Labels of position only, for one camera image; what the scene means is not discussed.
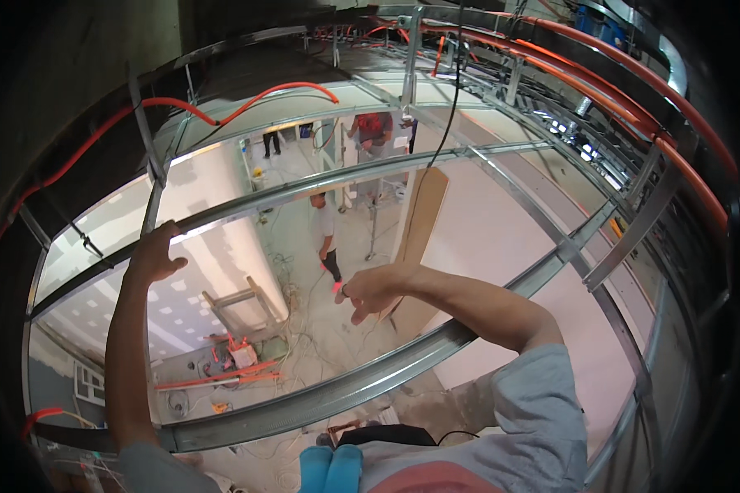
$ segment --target gray shirt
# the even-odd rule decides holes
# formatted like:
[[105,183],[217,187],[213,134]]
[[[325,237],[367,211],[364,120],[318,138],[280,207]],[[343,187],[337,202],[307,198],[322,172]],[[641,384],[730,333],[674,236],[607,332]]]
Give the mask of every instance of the gray shirt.
[[[586,429],[575,396],[567,348],[539,346],[493,377],[495,417],[504,435],[455,447],[388,442],[361,445],[361,492],[415,465],[448,461],[508,492],[578,491],[586,475]],[[135,443],[120,452],[120,467],[137,492],[218,491],[216,483],[164,450]]]
[[334,251],[337,248],[337,242],[335,236],[335,208],[331,205],[328,199],[326,199],[326,205],[320,209],[313,208],[315,211],[312,214],[312,220],[310,221],[310,231],[312,232],[312,244],[315,246],[316,251],[320,251],[324,247],[324,239],[327,236],[331,236],[331,244],[329,244],[328,251]]

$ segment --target concrete floor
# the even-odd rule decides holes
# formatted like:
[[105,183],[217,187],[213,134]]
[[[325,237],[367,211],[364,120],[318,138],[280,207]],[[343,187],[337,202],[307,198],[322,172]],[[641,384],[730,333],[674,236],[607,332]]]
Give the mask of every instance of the concrete floor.
[[[250,167],[264,169],[268,185],[297,179],[319,170],[312,156],[309,139],[290,139],[282,145],[282,154],[263,159],[263,144],[255,143],[250,152]],[[400,205],[387,203],[379,209],[375,242],[376,255],[365,261],[369,251],[371,216],[367,206],[358,202],[344,214],[337,215],[336,242],[338,265],[345,280],[355,272],[389,262],[398,227]],[[276,369],[283,378],[276,382],[256,382],[237,389],[202,387],[188,391],[190,410],[185,419],[210,416],[209,402],[225,402],[234,409],[287,394],[321,380],[339,375],[397,347],[395,329],[389,320],[365,320],[355,327],[349,319],[353,307],[336,305],[331,292],[331,276],[321,270],[309,233],[312,207],[307,199],[286,203],[266,214],[266,224],[258,224],[259,235],[269,262],[279,275],[283,292],[293,294],[291,316],[281,333],[289,342],[289,355]],[[155,372],[162,380],[196,378],[187,375],[186,365],[192,355],[165,360]],[[167,394],[158,399],[163,423],[177,420],[167,404]],[[456,429],[480,429],[484,424],[467,424],[453,395],[446,392],[432,371],[426,371],[404,386],[341,413],[324,422],[277,435],[233,449],[226,447],[201,453],[204,471],[232,479],[250,491],[296,491],[300,484],[298,454],[315,444],[315,438],[328,426],[353,419],[378,418],[387,408],[395,410],[401,423],[427,429],[438,440]]]

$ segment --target black pants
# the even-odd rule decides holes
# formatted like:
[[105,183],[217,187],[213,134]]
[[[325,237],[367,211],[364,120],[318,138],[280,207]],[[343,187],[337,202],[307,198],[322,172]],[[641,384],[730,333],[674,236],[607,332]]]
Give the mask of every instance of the black pants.
[[417,428],[416,426],[409,426],[408,424],[366,426],[364,428],[346,431],[340,437],[338,447],[346,443],[361,445],[362,443],[376,440],[380,442],[402,443],[404,445],[435,447],[435,440],[427,430]]
[[274,139],[274,150],[279,154],[279,135],[276,132],[264,133],[264,146],[266,147],[266,157],[269,157],[269,142]]
[[337,267],[337,250],[332,250],[326,253],[326,258],[324,259],[324,267],[329,269],[332,277],[335,278],[335,282],[342,281],[342,276],[340,275],[340,267]]

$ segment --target hand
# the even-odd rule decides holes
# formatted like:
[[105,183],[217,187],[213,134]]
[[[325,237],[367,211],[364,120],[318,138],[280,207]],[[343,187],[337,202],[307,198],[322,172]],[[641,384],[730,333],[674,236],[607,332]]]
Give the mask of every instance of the hand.
[[405,283],[415,274],[419,265],[391,263],[382,267],[356,272],[335,296],[340,304],[351,298],[354,314],[351,323],[359,325],[371,313],[384,310],[403,294]]
[[180,230],[175,222],[168,221],[140,238],[124,280],[130,279],[150,286],[151,282],[166,279],[186,267],[189,261],[183,257],[169,259],[170,240],[179,234]]

